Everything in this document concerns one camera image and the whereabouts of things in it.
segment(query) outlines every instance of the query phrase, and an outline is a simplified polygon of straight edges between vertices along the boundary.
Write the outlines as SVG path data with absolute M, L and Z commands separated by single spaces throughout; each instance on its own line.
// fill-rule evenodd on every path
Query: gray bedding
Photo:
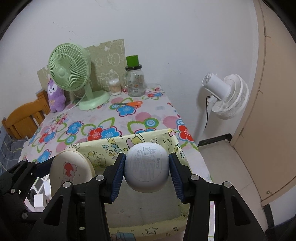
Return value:
M 13 140 L 5 132 L 0 133 L 0 175 L 18 163 L 26 140 Z

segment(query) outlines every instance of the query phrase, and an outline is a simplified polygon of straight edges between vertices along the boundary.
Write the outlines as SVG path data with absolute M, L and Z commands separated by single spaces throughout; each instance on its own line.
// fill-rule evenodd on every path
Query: black cable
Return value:
M 208 100 L 208 98 L 211 98 L 211 96 L 207 96 L 206 98 L 205 98 L 205 107 L 206 107 L 206 113 L 207 113 L 207 100 Z

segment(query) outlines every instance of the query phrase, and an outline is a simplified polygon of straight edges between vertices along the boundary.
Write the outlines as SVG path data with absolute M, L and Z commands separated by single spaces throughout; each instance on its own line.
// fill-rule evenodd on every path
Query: beige door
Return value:
M 296 44 L 262 3 L 265 65 L 255 105 L 234 148 L 265 205 L 296 185 Z

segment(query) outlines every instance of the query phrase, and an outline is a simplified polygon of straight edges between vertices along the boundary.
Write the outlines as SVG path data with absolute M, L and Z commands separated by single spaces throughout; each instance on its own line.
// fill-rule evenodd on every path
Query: door frame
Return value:
M 257 68 L 254 78 L 254 83 L 252 86 L 252 90 L 250 92 L 249 100 L 247 103 L 247 106 L 245 108 L 245 111 L 242 115 L 242 118 L 239 122 L 239 125 L 230 141 L 230 145 L 234 146 L 234 144 L 237 142 L 239 136 L 241 135 L 244 126 L 247 123 L 247 120 L 250 117 L 250 114 L 252 112 L 252 109 L 255 105 L 255 101 L 259 92 L 259 87 L 262 80 L 263 75 L 263 69 L 264 69 L 264 63 L 265 63 L 265 50 L 266 50 L 266 31 L 265 31 L 265 22 L 264 22 L 264 16 L 263 11 L 261 8 L 261 2 L 260 0 L 253 0 L 255 11 L 257 15 L 257 22 L 258 22 L 258 59 L 257 59 Z

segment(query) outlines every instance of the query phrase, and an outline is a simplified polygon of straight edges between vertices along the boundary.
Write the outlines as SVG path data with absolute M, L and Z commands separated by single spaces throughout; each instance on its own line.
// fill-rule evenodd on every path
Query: tablecloth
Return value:
M 149 84 L 142 97 L 130 97 L 124 89 L 120 95 L 111 96 L 103 105 L 88 111 L 71 103 L 62 113 L 49 113 L 25 144 L 20 160 L 43 162 L 71 144 L 167 128 L 175 130 L 192 172 L 211 182 L 193 137 L 158 84 Z M 209 240 L 213 239 L 214 203 L 211 202 Z

